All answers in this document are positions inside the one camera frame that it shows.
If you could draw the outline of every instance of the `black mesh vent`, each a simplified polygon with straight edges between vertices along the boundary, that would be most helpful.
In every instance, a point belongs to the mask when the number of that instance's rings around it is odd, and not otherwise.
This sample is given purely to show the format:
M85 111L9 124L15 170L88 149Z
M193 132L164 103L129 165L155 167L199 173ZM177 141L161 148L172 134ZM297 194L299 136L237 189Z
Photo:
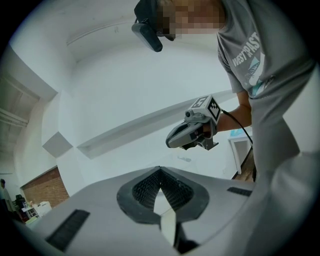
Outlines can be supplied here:
M160 224L154 213L159 189L176 213L177 223L197 219L209 202L209 193L200 184L157 166L122 185L117 202L122 211L137 223Z
M46 241L60 251L65 251L89 215L85 210L75 210Z
M187 204L194 195L191 187L164 171L161 172L160 187L165 198L175 211Z
M153 211L159 189L162 189L165 198L175 211L187 204L194 195L191 187L162 170L156 171L136 184L132 194L135 200Z
M133 187L132 195L144 207L154 210L157 194L160 189L159 171L140 181Z

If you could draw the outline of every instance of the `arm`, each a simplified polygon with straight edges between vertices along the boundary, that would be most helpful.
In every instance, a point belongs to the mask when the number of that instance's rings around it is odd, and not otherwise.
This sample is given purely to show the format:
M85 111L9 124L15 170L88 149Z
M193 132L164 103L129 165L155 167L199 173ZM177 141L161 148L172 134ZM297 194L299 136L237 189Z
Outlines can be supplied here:
M239 122L242 124L243 127L248 127L252 124L251 122L251 106L249 103L249 96L247 91L243 90L238 92L237 94L239 106L230 112ZM239 124L237 124L233 119L225 114L221 114L218 125L217 131L229 131L233 129L241 128Z

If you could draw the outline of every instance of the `gray padded surface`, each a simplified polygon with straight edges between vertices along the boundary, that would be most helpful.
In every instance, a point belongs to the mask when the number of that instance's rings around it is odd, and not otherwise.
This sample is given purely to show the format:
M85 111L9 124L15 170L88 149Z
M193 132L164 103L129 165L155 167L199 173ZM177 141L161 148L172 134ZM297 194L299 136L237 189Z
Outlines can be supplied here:
M209 192L209 204L202 215L182 223L186 238L201 244L187 255L256 256L277 250L299 228L319 193L319 156L304 154L289 159L277 170L263 173L256 184L169 168ZM36 233L47 238L79 209L90 215L67 248L67 255L179 255L158 225L135 223L117 203L119 188L150 170L89 185L49 212L35 227ZM227 191L230 187L253 192L248 197Z

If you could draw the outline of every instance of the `white panel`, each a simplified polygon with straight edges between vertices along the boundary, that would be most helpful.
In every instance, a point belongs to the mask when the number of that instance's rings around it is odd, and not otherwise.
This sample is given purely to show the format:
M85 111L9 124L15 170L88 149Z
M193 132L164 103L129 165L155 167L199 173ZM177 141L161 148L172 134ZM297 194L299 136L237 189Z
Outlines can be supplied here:
M21 130L13 156L20 186L57 165L56 159L42 147L42 118L46 103L40 100L33 108L29 123Z

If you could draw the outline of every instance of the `white wall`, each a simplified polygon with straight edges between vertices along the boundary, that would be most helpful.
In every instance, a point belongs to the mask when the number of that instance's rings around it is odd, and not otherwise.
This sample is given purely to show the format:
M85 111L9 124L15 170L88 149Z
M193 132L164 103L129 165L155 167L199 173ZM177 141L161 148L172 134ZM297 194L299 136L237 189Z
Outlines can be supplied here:
M33 108L29 123L21 130L13 152L14 167L20 186L57 165L56 159L42 148L42 119L46 102L40 100Z
M78 63L71 95L79 101L79 144L126 122L198 96L230 89L214 51L143 44L120 46Z
M12 174L14 169L13 156L0 152L0 174Z
M229 89L229 79L214 51L180 45L155 53L144 46L126 45L101 52L78 63L73 74L70 95L78 105L75 145L171 105ZM233 110L237 105L233 98L221 106ZM168 133L182 119L93 159L77 151L85 183L156 165L230 179L236 166L229 132L219 133L214 140L220 145L210 151L166 146Z
M41 79L57 92L70 84L76 62L67 49L68 34L44 7L20 25L9 44Z

